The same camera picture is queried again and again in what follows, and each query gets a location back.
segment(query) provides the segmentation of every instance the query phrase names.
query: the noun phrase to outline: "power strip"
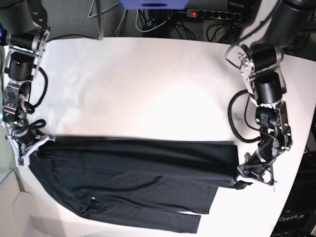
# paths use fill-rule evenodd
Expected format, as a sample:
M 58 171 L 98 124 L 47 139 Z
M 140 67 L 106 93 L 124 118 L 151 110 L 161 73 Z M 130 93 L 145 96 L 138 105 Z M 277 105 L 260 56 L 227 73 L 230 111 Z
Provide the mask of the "power strip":
M 189 18 L 241 22 L 241 14 L 237 12 L 187 9 L 186 14 Z

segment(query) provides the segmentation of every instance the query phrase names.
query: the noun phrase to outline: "blue object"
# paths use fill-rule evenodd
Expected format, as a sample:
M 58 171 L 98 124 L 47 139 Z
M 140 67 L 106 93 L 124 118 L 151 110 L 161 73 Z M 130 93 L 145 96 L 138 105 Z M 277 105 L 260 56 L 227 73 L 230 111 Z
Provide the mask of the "blue object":
M 120 0 L 126 9 L 184 9 L 189 0 Z

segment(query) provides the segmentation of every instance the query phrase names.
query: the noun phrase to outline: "electrical cable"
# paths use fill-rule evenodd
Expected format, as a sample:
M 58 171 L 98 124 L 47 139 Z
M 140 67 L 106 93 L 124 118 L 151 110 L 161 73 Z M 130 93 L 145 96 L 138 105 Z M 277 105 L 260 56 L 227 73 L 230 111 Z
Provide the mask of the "electrical cable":
M 140 13 L 140 17 L 139 17 L 140 22 L 142 23 L 143 26 L 148 26 L 146 19 L 145 19 L 145 16 L 142 14 L 141 10 L 138 10 L 138 11 Z
M 30 104 L 30 97 L 31 97 L 31 87 L 30 87 L 30 95 L 29 95 L 29 101 L 28 102 L 25 102 L 25 106 L 27 108 L 27 113 L 28 114 L 33 114 L 35 112 L 35 109 L 40 106 L 40 104 L 42 103 L 46 93 L 47 93 L 47 88 L 48 88 L 48 76 L 47 74 L 45 73 L 45 71 L 40 67 L 39 68 L 39 72 L 43 75 L 44 77 L 44 89 L 43 89 L 43 92 L 42 92 L 42 95 L 40 96 L 38 102 L 34 105 L 31 105 Z
M 209 38 L 209 36 L 208 36 L 208 32 L 209 32 L 209 30 L 212 28 L 212 27 L 214 27 L 214 26 L 217 26 L 217 29 L 218 29 L 218 27 L 221 25 L 221 23 L 213 23 L 213 24 L 210 24 L 207 28 L 206 28 L 206 31 L 205 31 L 205 34 L 206 34 L 206 38 L 207 38 L 207 41 L 208 42 L 211 42 L 210 41 L 210 38 Z
M 34 130 L 34 129 L 41 129 L 45 126 L 46 126 L 46 121 L 43 119 L 39 119 L 39 120 L 36 120 L 35 122 L 31 123 L 28 126 L 28 128 Z
M 213 40 L 216 39 L 217 33 L 218 33 L 223 27 L 224 27 L 224 26 L 221 26 L 220 28 L 218 28 L 218 29 L 214 32 L 213 37 L 212 37 L 212 39 L 211 39 L 211 42 L 213 42 Z
M 90 7 L 90 10 L 89 10 L 89 13 L 88 13 L 88 18 L 94 18 L 94 17 L 97 17 L 97 15 L 98 15 L 98 14 L 91 15 L 93 7 L 94 7 L 94 4 L 95 4 L 95 0 L 93 0 L 92 5 Z M 103 15 L 104 13 L 107 13 L 107 12 L 111 11 L 112 9 L 116 8 L 117 6 L 119 6 L 119 2 L 114 3 L 113 5 L 109 6 L 108 8 L 102 10 L 101 14 Z
M 146 25 L 147 26 L 147 22 L 150 22 L 150 20 L 147 20 L 147 18 L 146 18 L 146 15 L 145 15 L 145 10 L 143 10 L 143 11 L 141 11 L 141 10 L 139 10 L 139 13 L 140 13 L 140 15 L 142 16 L 142 18 L 144 19 L 144 25 Z
M 183 27 L 186 31 L 188 31 L 188 33 L 189 33 L 189 35 L 190 35 L 190 37 L 191 37 L 192 40 L 197 40 L 195 34 L 193 34 L 193 32 L 192 32 L 188 27 L 186 27 L 186 26 L 183 24 L 182 21 L 180 21 L 180 24 L 177 24 L 177 26 L 181 26 L 181 27 Z
M 292 42 L 291 44 L 297 44 L 297 43 L 301 42 L 301 41 L 304 39 L 305 35 L 306 35 L 306 33 L 305 33 L 305 32 L 304 32 L 304 33 L 302 33 L 302 37 L 300 37 L 300 39 L 299 39 L 299 40 Z
M 186 29 L 186 27 L 184 25 L 183 25 L 183 29 L 184 29 L 184 32 L 186 33 L 187 39 L 189 40 L 189 34 L 188 34 L 187 29 Z
M 121 18 L 121 20 L 119 22 L 119 25 L 118 25 L 117 29 L 115 30 L 115 36 L 116 37 L 119 37 L 119 35 L 120 35 L 121 27 L 122 27 L 123 21 L 126 18 L 126 16 L 127 16 L 127 10 L 124 9 L 123 16 L 122 16 L 122 18 Z
M 155 26 L 155 27 L 152 27 L 152 28 L 149 29 L 149 30 L 143 31 L 143 30 L 141 30 L 141 29 L 138 28 L 137 20 L 138 20 L 138 17 L 139 17 L 139 13 L 138 13 L 138 10 L 136 10 L 136 12 L 137 12 L 137 13 L 136 13 L 135 27 L 136 27 L 136 29 L 137 29 L 139 32 L 141 32 L 141 33 L 148 33 L 148 32 L 150 32 L 150 31 L 154 31 L 154 30 L 158 29 L 159 27 L 163 26 L 164 24 L 166 24 L 166 23 L 170 20 L 170 17 L 169 17 L 167 20 L 165 20 L 165 21 L 162 22 L 161 24 L 159 24 L 159 25 L 157 25 L 157 26 Z
M 238 46 L 241 42 L 243 42 L 244 40 L 246 40 L 247 38 L 249 38 L 250 36 L 252 36 L 253 34 L 257 33 L 259 30 L 261 30 L 265 24 L 267 24 L 267 22 L 273 17 L 273 15 L 276 13 L 276 11 L 278 10 L 278 8 L 280 7 L 280 5 L 282 4 L 283 0 L 278 0 L 276 5 L 274 6 L 273 10 L 269 13 L 269 15 L 267 16 L 267 18 L 260 22 L 259 26 L 257 26 L 254 30 L 252 30 L 250 33 L 248 33 L 247 35 L 241 37 L 239 40 L 237 40 L 235 43 L 233 43 L 225 52 L 225 59 L 227 62 L 229 62 L 231 65 L 233 65 L 235 68 L 240 70 L 240 67 L 237 66 L 236 64 L 234 64 L 231 60 L 229 60 L 228 54 L 230 53 L 230 51 L 235 47 Z
M 180 36 L 180 38 L 183 40 L 183 37 L 182 37 L 180 31 L 177 29 L 177 27 L 175 27 L 175 30 L 178 32 L 178 35 Z
M 311 37 L 311 34 L 309 33 L 305 42 L 303 43 L 303 45 L 300 47 L 300 48 L 294 48 L 294 49 L 290 49 L 290 48 L 285 48 L 285 50 L 287 51 L 291 51 L 291 52 L 295 52 L 295 51 L 300 51 L 302 50 L 303 48 L 306 47 L 306 45 L 308 44 L 309 40 L 310 40 L 310 37 Z
M 276 141 L 276 143 L 277 143 L 277 147 L 279 148 L 279 147 L 280 147 L 280 143 L 279 143 L 279 141 L 278 141 L 278 139 L 277 139 L 276 137 L 272 136 L 271 134 L 269 134 L 269 133 L 267 133 L 267 132 L 261 131 L 260 129 L 254 128 L 254 127 L 252 127 L 252 126 L 249 125 L 249 123 L 248 123 L 248 121 L 247 121 L 247 119 L 246 119 L 246 113 L 247 113 L 247 109 L 248 109 L 248 104 L 249 104 L 250 97 L 251 97 L 251 94 L 249 94 L 249 96 L 248 96 L 247 103 L 246 103 L 246 108 L 245 108 L 245 113 L 244 113 L 244 120 L 245 120 L 246 125 L 247 125 L 249 128 L 251 128 L 251 129 L 253 129 L 253 130 L 255 130 L 255 131 L 258 131 L 258 132 L 260 132 L 260 133 L 262 133 L 262 134 L 265 134 L 265 135 L 271 137 L 272 139 L 274 139 L 274 140 Z
M 91 36 L 85 36 L 85 35 L 80 35 L 80 34 L 68 34 L 68 35 L 62 35 L 62 36 L 57 36 L 57 37 L 51 38 L 47 42 L 51 42 L 53 40 L 59 40 L 62 38 L 67 38 L 67 37 L 78 37 L 78 38 L 87 38 L 87 39 L 91 39 L 91 40 L 99 40 L 99 38 L 91 37 Z
M 237 129 L 235 128 L 235 125 L 234 125 L 234 121 L 233 121 L 233 116 L 232 116 L 232 108 L 233 108 L 233 104 L 235 102 L 235 100 L 244 95 L 244 94 L 247 94 L 248 91 L 247 90 L 242 90 L 240 92 L 238 92 L 236 95 L 233 96 L 233 98 L 231 99 L 229 105 L 228 105 L 228 121 L 229 121 L 229 125 L 232 129 L 232 132 L 233 134 L 239 139 L 241 140 L 242 142 L 244 143 L 254 143 L 254 142 L 258 142 L 260 141 L 260 137 L 256 137 L 254 139 L 245 139 L 243 138 L 237 131 Z
M 235 34 L 236 33 L 238 33 L 238 34 L 240 34 L 240 29 L 235 29 L 235 30 L 233 30 L 232 32 L 227 32 L 227 34 L 225 34 L 225 35 L 223 35 L 219 40 L 218 40 L 218 42 L 219 43 L 224 43 L 224 40 L 226 40 L 226 39 L 228 39 L 229 37 L 231 37 L 231 36 L 234 36 L 235 37 Z

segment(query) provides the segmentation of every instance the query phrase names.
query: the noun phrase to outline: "white cable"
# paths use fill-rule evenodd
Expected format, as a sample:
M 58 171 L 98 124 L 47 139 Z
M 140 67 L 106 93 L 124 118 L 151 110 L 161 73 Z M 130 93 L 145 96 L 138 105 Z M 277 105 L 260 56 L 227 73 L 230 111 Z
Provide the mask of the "white cable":
M 90 7 L 90 10 L 89 10 L 89 13 L 88 13 L 88 18 L 97 17 L 97 14 L 91 15 L 92 14 L 92 9 L 94 7 L 94 4 L 95 4 L 95 0 L 93 0 L 92 5 Z M 104 13 L 107 13 L 108 11 L 111 11 L 112 9 L 116 8 L 117 6 L 119 6 L 119 2 L 114 3 L 113 5 L 109 6 L 106 9 L 104 9 L 103 11 L 101 11 L 101 14 L 103 15 Z
M 118 25 L 117 29 L 115 30 L 115 36 L 116 37 L 119 37 L 119 35 L 120 35 L 120 30 L 121 30 L 121 27 L 122 27 L 122 24 L 123 24 L 123 21 L 124 21 L 124 18 L 126 16 L 126 14 L 127 14 L 127 10 L 124 9 L 123 16 L 122 16 L 122 18 L 121 18 L 121 20 L 119 22 L 119 25 Z
M 157 25 L 157 26 L 155 26 L 155 27 L 153 27 L 153 28 L 151 28 L 151 29 L 149 29 L 149 30 L 142 31 L 141 29 L 138 28 L 138 25 L 137 25 L 137 20 L 138 20 L 139 14 L 138 14 L 138 10 L 136 10 L 136 12 L 137 12 L 137 14 L 136 14 L 136 20 L 135 20 L 135 27 L 136 27 L 136 29 L 137 29 L 139 32 L 141 32 L 141 33 L 147 33 L 147 32 L 153 31 L 153 30 L 159 28 L 160 26 L 166 24 L 166 23 L 168 22 L 168 20 L 170 19 L 170 18 L 168 18 L 167 20 L 165 20 L 164 22 L 162 22 L 160 25 Z

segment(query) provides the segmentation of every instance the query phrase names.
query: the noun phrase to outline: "black shirt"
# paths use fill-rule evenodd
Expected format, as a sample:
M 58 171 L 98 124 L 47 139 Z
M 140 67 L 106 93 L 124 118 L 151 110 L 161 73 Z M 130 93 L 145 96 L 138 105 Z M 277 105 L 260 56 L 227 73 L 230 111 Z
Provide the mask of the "black shirt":
M 67 140 L 40 147 L 31 171 L 67 209 L 112 224 L 196 233 L 200 216 L 178 212 L 208 214 L 237 172 L 234 145 Z

